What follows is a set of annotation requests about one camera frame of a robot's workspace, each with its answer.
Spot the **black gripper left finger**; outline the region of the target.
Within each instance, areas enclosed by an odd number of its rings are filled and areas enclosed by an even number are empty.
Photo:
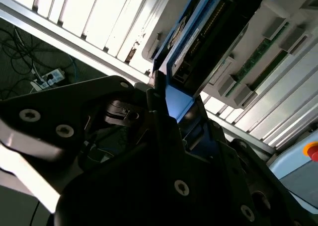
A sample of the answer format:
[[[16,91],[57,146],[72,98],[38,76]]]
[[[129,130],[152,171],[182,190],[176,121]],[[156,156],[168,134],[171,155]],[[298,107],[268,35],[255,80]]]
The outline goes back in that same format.
[[[169,115],[166,76],[131,85],[107,76],[14,97],[0,103],[0,182],[37,198],[100,199],[115,195],[196,198],[194,158],[181,148]],[[84,141],[110,125],[129,128],[129,163],[120,156],[80,174],[75,159]]]

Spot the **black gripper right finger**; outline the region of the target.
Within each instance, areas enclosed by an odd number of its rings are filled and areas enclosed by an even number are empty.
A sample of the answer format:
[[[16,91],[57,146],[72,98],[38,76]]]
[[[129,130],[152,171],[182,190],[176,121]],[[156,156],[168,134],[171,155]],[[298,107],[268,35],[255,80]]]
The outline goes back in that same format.
[[[228,142],[222,127],[207,116],[201,97],[195,99],[203,138],[195,154],[212,161],[217,196],[226,218],[238,226],[315,226],[308,213],[243,140]]]

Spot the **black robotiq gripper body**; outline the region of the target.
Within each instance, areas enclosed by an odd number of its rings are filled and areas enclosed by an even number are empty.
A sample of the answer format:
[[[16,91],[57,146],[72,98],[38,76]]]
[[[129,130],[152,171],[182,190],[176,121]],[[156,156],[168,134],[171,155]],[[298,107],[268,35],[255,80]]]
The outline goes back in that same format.
[[[266,226],[236,152],[209,158],[139,146],[84,172],[63,191],[57,226]]]

